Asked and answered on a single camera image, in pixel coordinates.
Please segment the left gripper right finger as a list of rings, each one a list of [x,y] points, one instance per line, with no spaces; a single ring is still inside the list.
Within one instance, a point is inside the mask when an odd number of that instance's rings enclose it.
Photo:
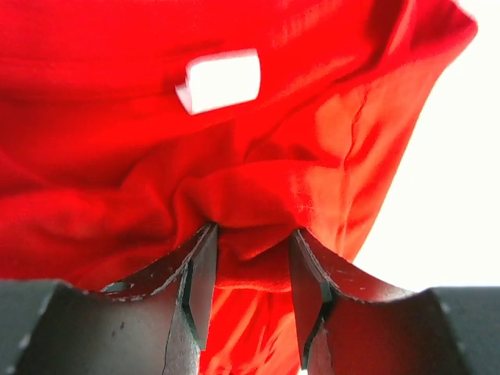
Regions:
[[[499,289],[388,284],[324,247],[289,238],[301,367],[310,374],[496,374]]]

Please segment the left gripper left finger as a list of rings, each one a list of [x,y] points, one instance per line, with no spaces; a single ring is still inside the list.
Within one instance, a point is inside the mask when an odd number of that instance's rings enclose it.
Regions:
[[[2,373],[196,374],[209,331],[217,237],[217,225],[205,225],[100,291],[62,280],[3,280]]]

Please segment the red t-shirt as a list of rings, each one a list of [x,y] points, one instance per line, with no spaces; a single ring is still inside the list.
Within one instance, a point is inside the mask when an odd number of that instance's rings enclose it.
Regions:
[[[2,278],[98,290],[213,221],[201,373],[297,373],[289,234],[356,257],[477,28],[453,1],[2,2]]]

